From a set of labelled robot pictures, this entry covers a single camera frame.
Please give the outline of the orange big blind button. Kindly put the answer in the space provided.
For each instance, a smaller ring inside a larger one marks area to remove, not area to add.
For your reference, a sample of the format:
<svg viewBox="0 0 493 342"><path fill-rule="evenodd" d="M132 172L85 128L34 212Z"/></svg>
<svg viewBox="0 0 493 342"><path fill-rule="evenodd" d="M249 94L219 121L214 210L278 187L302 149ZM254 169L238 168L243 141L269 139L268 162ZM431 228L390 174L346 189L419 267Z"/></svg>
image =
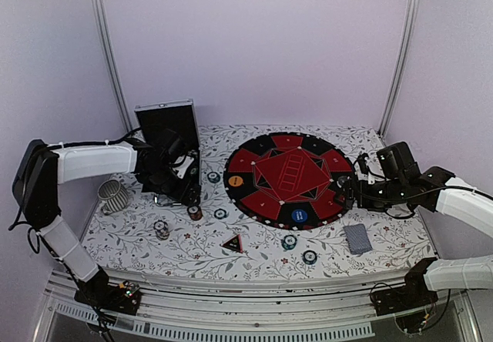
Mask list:
<svg viewBox="0 0 493 342"><path fill-rule="evenodd" d="M228 179L228 184L232 187L238 187L243 185L243 178L241 176L231 176Z"/></svg>

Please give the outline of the blue small blind button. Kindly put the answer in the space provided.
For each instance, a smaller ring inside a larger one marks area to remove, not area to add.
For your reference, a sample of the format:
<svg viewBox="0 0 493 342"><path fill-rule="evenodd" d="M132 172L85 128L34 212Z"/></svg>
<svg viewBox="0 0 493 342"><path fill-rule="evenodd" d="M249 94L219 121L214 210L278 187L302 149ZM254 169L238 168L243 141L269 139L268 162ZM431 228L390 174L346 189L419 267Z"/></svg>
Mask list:
<svg viewBox="0 0 493 342"><path fill-rule="evenodd" d="M296 223L304 223L308 219L307 212L304 210L294 210L291 216L292 220Z"/></svg>

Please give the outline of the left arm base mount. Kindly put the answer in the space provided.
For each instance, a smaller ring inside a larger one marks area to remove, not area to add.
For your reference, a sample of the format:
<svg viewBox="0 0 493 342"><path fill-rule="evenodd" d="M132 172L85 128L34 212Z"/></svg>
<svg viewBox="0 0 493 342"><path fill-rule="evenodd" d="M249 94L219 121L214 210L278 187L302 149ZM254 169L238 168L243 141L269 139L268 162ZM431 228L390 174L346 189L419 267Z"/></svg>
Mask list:
<svg viewBox="0 0 493 342"><path fill-rule="evenodd" d="M80 282L74 296L79 303L133 316L137 315L141 298L139 284L128 280L118 285L109 284L107 280Z"/></svg>

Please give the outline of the blue green 50 chip pile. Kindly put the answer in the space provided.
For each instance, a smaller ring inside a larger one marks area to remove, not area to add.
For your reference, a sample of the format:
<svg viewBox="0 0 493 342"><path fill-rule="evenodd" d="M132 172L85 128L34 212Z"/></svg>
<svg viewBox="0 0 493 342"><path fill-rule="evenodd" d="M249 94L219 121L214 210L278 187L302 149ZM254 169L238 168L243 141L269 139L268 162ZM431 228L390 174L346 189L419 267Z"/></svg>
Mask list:
<svg viewBox="0 0 493 342"><path fill-rule="evenodd" d="M209 172L207 174L207 179L210 183L218 183L221 179L220 174L217 172Z"/></svg>
<svg viewBox="0 0 493 342"><path fill-rule="evenodd" d="M302 260L307 265L313 265L317 262L317 254L312 250L306 250L302 254Z"/></svg>
<svg viewBox="0 0 493 342"><path fill-rule="evenodd" d="M294 235L286 235L281 240L281 246L284 250L293 250L297 245L297 238Z"/></svg>

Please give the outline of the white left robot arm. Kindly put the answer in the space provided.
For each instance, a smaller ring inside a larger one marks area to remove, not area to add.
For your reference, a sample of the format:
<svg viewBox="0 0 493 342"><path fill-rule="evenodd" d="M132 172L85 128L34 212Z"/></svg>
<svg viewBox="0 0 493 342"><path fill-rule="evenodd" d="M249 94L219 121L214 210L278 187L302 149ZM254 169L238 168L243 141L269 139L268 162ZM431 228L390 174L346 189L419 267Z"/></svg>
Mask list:
<svg viewBox="0 0 493 342"><path fill-rule="evenodd" d="M99 307L109 306L115 292L65 218L61 191L65 185L114 174L132 174L146 193L198 206L199 133L164 129L143 137L127 133L118 139L53 144L33 139L12 182L18 212L9 228L32 228L54 257L85 284L86 296Z"/></svg>

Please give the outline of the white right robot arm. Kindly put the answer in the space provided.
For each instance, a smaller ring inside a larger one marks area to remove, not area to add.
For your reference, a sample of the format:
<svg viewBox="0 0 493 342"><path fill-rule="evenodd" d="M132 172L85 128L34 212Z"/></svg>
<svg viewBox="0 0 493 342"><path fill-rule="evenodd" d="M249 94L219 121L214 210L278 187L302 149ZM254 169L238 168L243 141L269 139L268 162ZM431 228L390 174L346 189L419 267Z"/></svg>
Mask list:
<svg viewBox="0 0 493 342"><path fill-rule="evenodd" d="M422 172L407 143L397 142L376 153L383 178L372 183L353 170L338 178L337 201L346 209L385 212L398 205L414 212L422 208L492 235L492 196L466 183L453 172L432 166ZM457 260L426 258L413 266L398 292L406 308L416 307L428 293L447 289L483 290L492 287L492 255Z"/></svg>

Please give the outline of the blue green 50 chip stack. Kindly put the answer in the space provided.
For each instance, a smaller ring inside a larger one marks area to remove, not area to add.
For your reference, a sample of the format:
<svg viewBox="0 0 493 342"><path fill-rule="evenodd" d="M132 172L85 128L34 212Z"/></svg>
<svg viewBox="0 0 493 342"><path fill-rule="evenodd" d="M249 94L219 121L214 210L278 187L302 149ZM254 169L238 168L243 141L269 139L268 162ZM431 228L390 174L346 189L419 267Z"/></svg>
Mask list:
<svg viewBox="0 0 493 342"><path fill-rule="evenodd" d="M218 209L214 211L214 217L218 220L222 220L228 216L228 213L224 209Z"/></svg>

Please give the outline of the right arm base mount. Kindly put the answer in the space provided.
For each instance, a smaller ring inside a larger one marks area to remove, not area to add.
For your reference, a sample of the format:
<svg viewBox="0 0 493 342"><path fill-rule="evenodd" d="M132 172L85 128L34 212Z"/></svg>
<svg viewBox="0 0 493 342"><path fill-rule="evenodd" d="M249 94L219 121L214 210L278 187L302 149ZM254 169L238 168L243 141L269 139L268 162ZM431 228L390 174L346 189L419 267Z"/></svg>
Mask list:
<svg viewBox="0 0 493 342"><path fill-rule="evenodd" d="M427 288L423 273L416 270L410 270L405 275L403 286L381 285L384 286L382 289L372 289L369 295L378 316L424 307L438 301L437 292Z"/></svg>

